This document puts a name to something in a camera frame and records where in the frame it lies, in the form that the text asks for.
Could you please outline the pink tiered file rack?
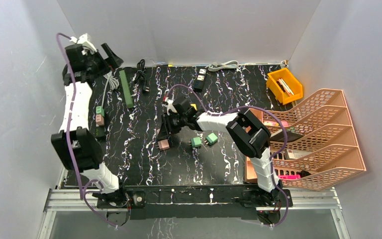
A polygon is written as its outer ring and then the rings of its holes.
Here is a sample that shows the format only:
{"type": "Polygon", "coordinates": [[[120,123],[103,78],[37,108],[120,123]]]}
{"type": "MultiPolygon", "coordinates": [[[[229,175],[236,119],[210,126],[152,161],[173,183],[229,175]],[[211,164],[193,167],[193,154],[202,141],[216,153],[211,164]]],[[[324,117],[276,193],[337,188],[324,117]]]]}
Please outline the pink tiered file rack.
{"type": "Polygon", "coordinates": [[[320,89],[292,109],[272,113],[288,123],[286,148],[307,152],[274,160],[279,174],[309,173],[283,180],[284,186],[321,191],[367,170],[342,90],[320,89]]]}

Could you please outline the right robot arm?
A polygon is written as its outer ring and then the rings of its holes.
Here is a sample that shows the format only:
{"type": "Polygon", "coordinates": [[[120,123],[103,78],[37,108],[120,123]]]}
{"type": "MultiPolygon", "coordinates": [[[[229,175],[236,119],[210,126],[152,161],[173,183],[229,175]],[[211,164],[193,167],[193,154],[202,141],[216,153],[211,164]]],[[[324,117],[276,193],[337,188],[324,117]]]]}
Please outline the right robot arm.
{"type": "Polygon", "coordinates": [[[271,151],[271,133],[250,109],[235,113],[214,113],[196,110],[185,97],[162,102],[166,111],[162,113],[161,125],[156,141],[168,140],[170,136],[188,127],[196,131],[218,131],[228,133],[235,145],[249,157],[257,176],[261,202],[273,206],[280,199],[280,179],[275,174],[271,151]]]}

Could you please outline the green plug adapter dark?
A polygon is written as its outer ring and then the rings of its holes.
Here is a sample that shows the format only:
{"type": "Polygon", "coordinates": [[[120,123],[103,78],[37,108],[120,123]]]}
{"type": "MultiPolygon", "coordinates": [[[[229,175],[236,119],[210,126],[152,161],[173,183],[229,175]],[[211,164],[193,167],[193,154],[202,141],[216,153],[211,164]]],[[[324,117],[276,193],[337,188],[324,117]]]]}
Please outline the green plug adapter dark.
{"type": "Polygon", "coordinates": [[[202,141],[200,137],[193,137],[190,139],[189,144],[192,148],[199,148],[202,146],[202,141]]]}

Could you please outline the green power strip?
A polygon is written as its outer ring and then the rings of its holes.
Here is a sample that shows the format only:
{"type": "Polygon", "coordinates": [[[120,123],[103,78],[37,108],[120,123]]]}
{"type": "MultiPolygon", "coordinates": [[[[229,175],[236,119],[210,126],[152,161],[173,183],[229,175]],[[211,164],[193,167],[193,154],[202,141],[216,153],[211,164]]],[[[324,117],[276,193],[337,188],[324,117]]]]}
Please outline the green power strip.
{"type": "Polygon", "coordinates": [[[121,81],[121,86],[122,86],[122,91],[125,99],[125,103],[128,109],[134,108],[134,102],[131,96],[130,88],[129,88],[129,83],[126,77],[126,73],[124,70],[121,70],[119,72],[119,77],[121,81]]]}

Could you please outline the light green plug adapter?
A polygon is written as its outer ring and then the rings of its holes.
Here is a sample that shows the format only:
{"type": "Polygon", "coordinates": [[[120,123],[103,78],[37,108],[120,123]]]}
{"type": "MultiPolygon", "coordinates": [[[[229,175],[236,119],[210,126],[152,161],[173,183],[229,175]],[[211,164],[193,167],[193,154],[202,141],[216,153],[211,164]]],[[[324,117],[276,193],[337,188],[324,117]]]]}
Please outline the light green plug adapter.
{"type": "Polygon", "coordinates": [[[215,133],[210,133],[208,136],[205,137],[205,144],[212,146],[218,141],[218,136],[215,133]]]}

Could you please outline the yellow storage bin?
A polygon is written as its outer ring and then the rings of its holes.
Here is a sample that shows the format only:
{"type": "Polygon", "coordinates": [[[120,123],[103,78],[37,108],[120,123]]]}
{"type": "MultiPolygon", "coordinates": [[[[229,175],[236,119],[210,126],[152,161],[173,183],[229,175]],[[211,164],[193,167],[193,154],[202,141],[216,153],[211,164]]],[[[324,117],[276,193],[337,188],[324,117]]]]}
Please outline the yellow storage bin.
{"type": "Polygon", "coordinates": [[[268,73],[266,86],[283,105],[303,98],[303,86],[288,68],[268,73]]]}

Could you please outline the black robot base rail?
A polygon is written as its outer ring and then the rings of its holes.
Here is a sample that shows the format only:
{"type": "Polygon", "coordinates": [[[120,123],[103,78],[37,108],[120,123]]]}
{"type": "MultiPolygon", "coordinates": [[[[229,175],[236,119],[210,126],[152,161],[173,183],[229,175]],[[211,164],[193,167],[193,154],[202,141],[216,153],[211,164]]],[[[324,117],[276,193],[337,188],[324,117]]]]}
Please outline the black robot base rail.
{"type": "Polygon", "coordinates": [[[256,184],[126,186],[120,194],[93,195],[98,209],[126,211],[132,219],[241,218],[270,225],[293,206],[288,189],[266,192],[256,184]]]}

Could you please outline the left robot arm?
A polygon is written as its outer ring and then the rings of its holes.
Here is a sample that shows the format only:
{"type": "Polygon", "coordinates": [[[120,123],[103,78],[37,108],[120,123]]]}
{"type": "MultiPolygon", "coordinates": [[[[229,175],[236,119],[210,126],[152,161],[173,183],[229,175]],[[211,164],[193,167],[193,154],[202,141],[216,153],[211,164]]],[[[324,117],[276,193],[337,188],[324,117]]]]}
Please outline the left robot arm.
{"type": "Polygon", "coordinates": [[[83,43],[65,47],[69,63],[63,69],[66,93],[64,119],[51,143],[63,166],[79,176],[87,177],[116,207],[128,203],[129,195],[120,189],[120,182],[103,161],[100,143],[89,130],[89,104],[95,79],[120,67],[123,60],[106,44],[102,45],[107,58],[83,43]]]}

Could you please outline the pink usb plug adapter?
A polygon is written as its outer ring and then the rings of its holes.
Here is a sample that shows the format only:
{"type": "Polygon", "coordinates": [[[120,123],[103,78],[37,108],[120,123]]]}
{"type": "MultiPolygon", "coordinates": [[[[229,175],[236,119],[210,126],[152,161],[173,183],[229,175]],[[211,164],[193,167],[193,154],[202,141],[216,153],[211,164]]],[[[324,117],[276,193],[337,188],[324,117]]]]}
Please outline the pink usb plug adapter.
{"type": "Polygon", "coordinates": [[[157,142],[157,148],[160,150],[160,151],[164,151],[164,150],[167,150],[170,148],[170,144],[169,144],[169,141],[167,139],[163,139],[163,140],[159,140],[157,142]]]}

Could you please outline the green plug on black strip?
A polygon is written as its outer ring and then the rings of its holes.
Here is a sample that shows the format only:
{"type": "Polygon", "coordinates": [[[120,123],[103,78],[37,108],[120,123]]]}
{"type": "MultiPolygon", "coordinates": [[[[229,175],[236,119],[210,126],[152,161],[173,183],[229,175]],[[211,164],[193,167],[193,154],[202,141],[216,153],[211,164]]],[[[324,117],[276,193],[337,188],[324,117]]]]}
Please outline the green plug on black strip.
{"type": "Polygon", "coordinates": [[[96,115],[101,115],[102,117],[104,117],[105,115],[105,111],[102,106],[97,106],[95,109],[95,113],[96,115]]]}

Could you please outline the pink compartment organizer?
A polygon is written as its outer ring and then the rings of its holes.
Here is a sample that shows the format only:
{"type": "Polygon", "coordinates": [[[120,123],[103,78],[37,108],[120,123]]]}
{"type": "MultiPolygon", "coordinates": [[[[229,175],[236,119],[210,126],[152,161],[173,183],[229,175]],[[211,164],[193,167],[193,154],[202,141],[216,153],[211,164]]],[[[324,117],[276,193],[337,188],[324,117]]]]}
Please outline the pink compartment organizer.
{"type": "Polygon", "coordinates": [[[257,183],[257,175],[249,157],[246,156],[244,164],[244,182],[257,183]]]}

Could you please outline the pink plug on black strip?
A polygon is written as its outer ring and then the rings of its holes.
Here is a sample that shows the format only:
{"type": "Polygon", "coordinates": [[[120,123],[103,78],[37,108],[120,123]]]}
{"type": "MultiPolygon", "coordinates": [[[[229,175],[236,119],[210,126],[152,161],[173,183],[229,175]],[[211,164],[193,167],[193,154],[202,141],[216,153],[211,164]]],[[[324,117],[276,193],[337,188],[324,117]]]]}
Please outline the pink plug on black strip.
{"type": "Polygon", "coordinates": [[[102,115],[96,115],[95,117],[95,123],[97,126],[104,126],[105,125],[105,122],[104,122],[104,116],[102,115]]]}

